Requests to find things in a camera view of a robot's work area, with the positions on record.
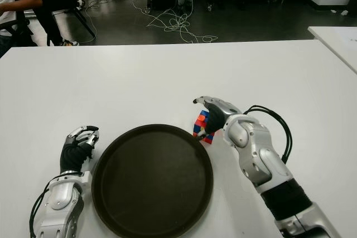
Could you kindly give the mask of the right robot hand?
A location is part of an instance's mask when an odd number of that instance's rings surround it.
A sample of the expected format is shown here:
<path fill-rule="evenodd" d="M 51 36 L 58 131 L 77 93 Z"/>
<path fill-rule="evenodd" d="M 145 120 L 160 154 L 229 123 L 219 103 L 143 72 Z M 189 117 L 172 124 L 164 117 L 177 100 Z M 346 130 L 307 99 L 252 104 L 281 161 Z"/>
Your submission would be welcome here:
<path fill-rule="evenodd" d="M 199 131 L 196 139 L 202 140 L 211 133 L 222 129 L 228 117 L 242 112 L 233 104 L 211 96 L 201 96 L 193 100 L 194 104 L 200 103 L 209 111 L 207 125 Z"/>

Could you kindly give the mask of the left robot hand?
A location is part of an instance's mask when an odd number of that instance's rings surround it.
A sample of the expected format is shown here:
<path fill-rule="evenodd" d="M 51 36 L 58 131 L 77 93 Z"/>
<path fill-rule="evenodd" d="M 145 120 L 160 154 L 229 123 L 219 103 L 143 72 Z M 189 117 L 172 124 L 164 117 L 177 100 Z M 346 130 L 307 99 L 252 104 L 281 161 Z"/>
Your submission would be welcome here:
<path fill-rule="evenodd" d="M 99 140 L 99 128 L 83 125 L 73 130 L 65 139 L 60 156 L 60 173 L 80 172 Z"/>

